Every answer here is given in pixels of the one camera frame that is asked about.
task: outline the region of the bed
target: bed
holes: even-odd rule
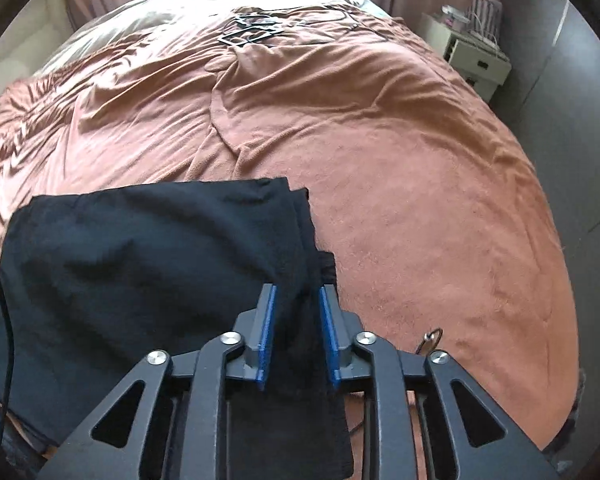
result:
[[[249,12],[282,33],[218,41]],[[554,438],[578,344],[546,198],[510,131],[399,20],[366,0],[138,0],[0,97],[0,248],[36,195],[263,176],[310,190],[344,308],[408,351],[441,326],[538,447]],[[350,399],[352,426],[361,413]]]

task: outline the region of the black t-shirt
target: black t-shirt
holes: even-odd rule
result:
[[[284,178],[39,196],[7,230],[0,276],[13,321],[11,410],[60,444],[153,349],[196,350],[278,286],[264,394],[232,399],[235,479],[352,474],[342,399],[330,391],[306,190]],[[0,315],[0,398],[6,369]]]

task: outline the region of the metal screw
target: metal screw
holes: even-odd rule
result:
[[[448,363],[449,354],[446,352],[443,352],[442,350],[436,350],[435,352],[431,353],[431,355],[429,356],[429,359],[431,359],[432,363],[435,363],[437,365],[443,365],[445,363]]]
[[[220,336],[220,341],[222,341],[225,345],[235,345],[239,343],[242,339],[242,336],[237,332],[225,332]]]
[[[154,350],[147,354],[146,360],[151,365],[161,365],[167,360],[167,352]]]
[[[356,336],[356,341],[361,345],[372,345],[376,342],[376,339],[378,339],[378,336],[373,332],[360,332]]]

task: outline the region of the blue gripper pad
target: blue gripper pad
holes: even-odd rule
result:
[[[340,360],[338,358],[338,343],[336,332],[331,317],[331,307],[327,298],[327,291],[320,288],[320,324],[322,325],[322,342],[327,361],[327,374],[334,388],[340,386]]]
[[[273,309],[276,304],[276,286],[271,287],[267,309],[262,323],[262,333],[258,343],[258,371],[256,372],[256,384],[263,391],[269,376],[269,363],[271,361],[271,345],[273,342]]]

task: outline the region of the white nightstand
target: white nightstand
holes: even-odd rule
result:
[[[509,75],[511,63],[502,51],[470,34],[452,30],[428,14],[422,15],[416,34],[455,68],[486,102]]]

